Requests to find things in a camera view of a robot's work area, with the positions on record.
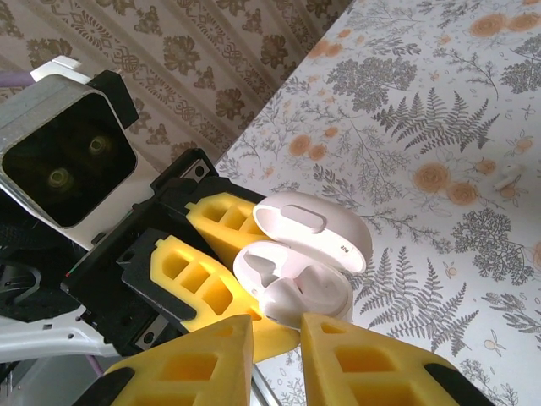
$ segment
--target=table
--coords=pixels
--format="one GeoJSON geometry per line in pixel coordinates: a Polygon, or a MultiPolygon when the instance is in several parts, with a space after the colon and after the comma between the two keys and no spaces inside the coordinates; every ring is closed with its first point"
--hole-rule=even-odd
{"type": "MultiPolygon", "coordinates": [[[[538,0],[356,1],[217,167],[357,212],[374,257],[351,278],[354,323],[442,355],[496,405],[534,405],[538,88],[538,0]],[[524,172],[497,191],[507,164],[524,172]]],[[[300,361],[259,365],[284,406],[305,404],[300,361]]]]}

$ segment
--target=earbud charging case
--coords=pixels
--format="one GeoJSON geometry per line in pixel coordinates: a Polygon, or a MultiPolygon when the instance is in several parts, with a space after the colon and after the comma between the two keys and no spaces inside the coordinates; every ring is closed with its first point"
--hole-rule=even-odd
{"type": "Polygon", "coordinates": [[[254,220],[275,241],[244,247],[237,280],[277,322],[300,328],[304,312],[352,319],[352,287],[339,272],[366,271],[372,239],[355,213],[315,196],[283,192],[262,200],[254,220]]]}

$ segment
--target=purple cable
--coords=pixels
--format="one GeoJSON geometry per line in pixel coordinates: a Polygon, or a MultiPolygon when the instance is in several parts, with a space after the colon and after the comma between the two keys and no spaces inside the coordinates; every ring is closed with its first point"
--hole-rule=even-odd
{"type": "Polygon", "coordinates": [[[26,87],[34,83],[30,72],[0,72],[0,87],[26,87]]]}
{"type": "Polygon", "coordinates": [[[98,376],[103,376],[103,369],[101,368],[101,365],[98,363],[98,360],[94,355],[86,355],[86,359],[88,360],[90,366],[98,376]]]}

